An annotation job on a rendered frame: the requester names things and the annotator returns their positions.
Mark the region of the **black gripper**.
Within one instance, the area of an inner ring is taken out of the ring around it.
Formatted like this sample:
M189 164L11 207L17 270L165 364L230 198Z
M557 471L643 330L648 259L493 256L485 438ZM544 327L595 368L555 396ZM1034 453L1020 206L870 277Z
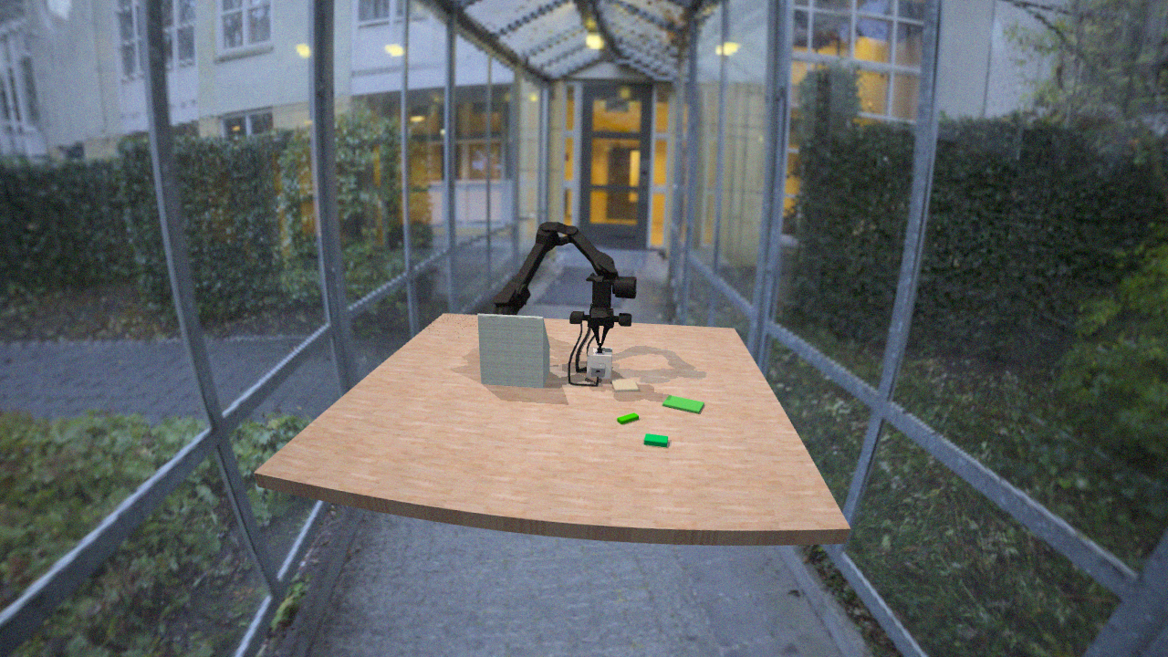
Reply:
M592 304L595 307L606 307L606 305L610 307L610 297L592 297ZM592 328L596 341L599 346L600 326L591 326L591 319L589 319L589 314L584 314L584 311L573 311L570 314L570 324L580 324L580 320L588 321L588 326L589 328ZM609 328L613 328L614 323L619 323L621 326L631 326L631 314L619 313L618 316L614 316L614 320L609 321L609 326L604 326L604 328L602 328L602 343L604 343L606 334L609 334Z

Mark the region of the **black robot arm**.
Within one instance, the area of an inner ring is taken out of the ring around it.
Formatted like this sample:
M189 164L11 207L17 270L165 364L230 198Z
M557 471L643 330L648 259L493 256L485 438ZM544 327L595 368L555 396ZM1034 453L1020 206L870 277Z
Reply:
M566 236L558 236L558 233L566 234ZM616 297L637 297L637 277L619 276L614 261L595 248L577 227L559 222L542 222L537 230L537 242L533 245L520 274L515 279L508 282L500 293L493 296L494 305L496 305L493 314L516 316L517 310L523 307L530 297L528 284L533 275L537 272L545 253L551 250L554 245L565 245L566 243L573 243L595 267L597 276L589 274L588 277L588 281L592 281L593 297L610 297L610 286L612 286L612 293L616 293ZM614 320L613 307L609 307L609 305L595 307L593 304L589 304L589 319L591 319L591 326L609 326L609 321Z

